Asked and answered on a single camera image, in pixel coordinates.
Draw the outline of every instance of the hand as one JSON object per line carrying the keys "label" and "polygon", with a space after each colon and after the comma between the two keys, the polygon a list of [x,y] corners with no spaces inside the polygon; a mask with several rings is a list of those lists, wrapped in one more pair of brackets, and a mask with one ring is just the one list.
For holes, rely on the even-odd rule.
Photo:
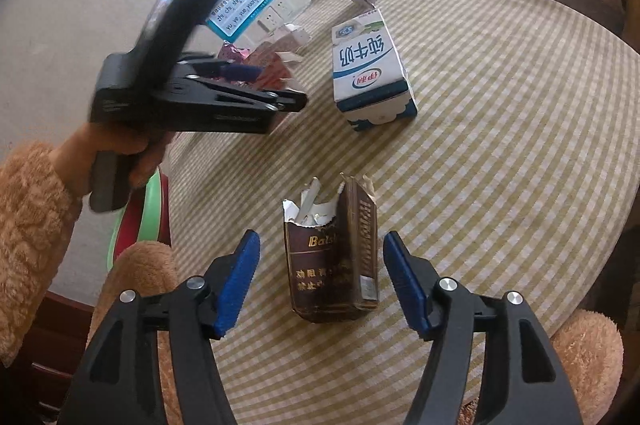
{"label": "hand", "polygon": [[74,196],[91,192],[90,176],[98,151],[111,150],[118,154],[143,153],[129,174],[133,188],[142,187],[164,158],[166,146],[174,137],[168,132],[149,145],[149,135],[120,124],[83,124],[66,142],[49,154],[49,159],[66,188]]}

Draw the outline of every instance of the red logo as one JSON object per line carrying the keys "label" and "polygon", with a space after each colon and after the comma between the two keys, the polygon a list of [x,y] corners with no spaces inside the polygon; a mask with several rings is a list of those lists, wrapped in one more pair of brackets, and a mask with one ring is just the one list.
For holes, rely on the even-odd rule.
{"label": "red logo", "polygon": [[382,75],[380,68],[371,68],[363,71],[360,75],[353,79],[353,87],[356,89],[366,88],[378,80],[378,77]]}

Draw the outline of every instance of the round table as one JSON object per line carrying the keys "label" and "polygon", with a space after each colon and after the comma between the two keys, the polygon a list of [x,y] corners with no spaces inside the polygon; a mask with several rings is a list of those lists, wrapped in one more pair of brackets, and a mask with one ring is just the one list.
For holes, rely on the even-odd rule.
{"label": "round table", "polygon": [[[551,0],[379,0],[418,116],[354,132],[332,97],[332,26],[361,13],[313,0],[298,72],[309,96],[268,136],[183,134],[171,152],[179,273],[202,272],[246,228],[262,258],[238,326],[214,352],[238,423],[402,423],[429,344],[404,320],[379,255],[380,307],[316,325],[290,307],[282,200],[313,176],[367,174],[380,237],[470,291],[516,289],[553,333],[622,230],[640,180],[640,57]],[[477,394],[481,337],[466,397]]]}

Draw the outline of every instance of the wall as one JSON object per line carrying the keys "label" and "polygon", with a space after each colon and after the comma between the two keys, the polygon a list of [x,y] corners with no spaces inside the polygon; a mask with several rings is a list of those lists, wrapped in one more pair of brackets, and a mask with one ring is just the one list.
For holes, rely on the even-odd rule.
{"label": "wall", "polygon": [[[24,140],[60,142],[86,119],[102,60],[133,46],[154,1],[0,0],[0,159]],[[190,47],[219,45],[200,28]],[[95,302],[113,221],[85,209],[53,291]]]}

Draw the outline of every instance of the black plastic device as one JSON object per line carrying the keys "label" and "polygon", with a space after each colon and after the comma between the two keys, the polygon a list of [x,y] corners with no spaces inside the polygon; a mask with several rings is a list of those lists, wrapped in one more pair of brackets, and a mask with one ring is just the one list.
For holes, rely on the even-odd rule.
{"label": "black plastic device", "polygon": [[[278,112],[300,111],[302,92],[254,91],[211,79],[255,81],[261,68],[185,54],[194,28],[220,0],[158,0],[134,49],[109,55],[102,65],[90,122],[123,122],[150,131],[255,132],[270,130]],[[129,173],[138,156],[99,152],[92,168],[94,212],[126,205]]]}
{"label": "black plastic device", "polygon": [[[123,292],[82,357],[58,425],[166,425],[156,342],[162,329],[169,331],[184,424],[236,425],[209,339],[236,324],[259,246],[248,230],[235,253],[171,293]],[[383,256],[409,327],[433,341],[404,425],[456,424],[474,333],[486,334],[475,425],[582,425],[558,355],[522,295],[470,293],[412,256],[394,231]]]}

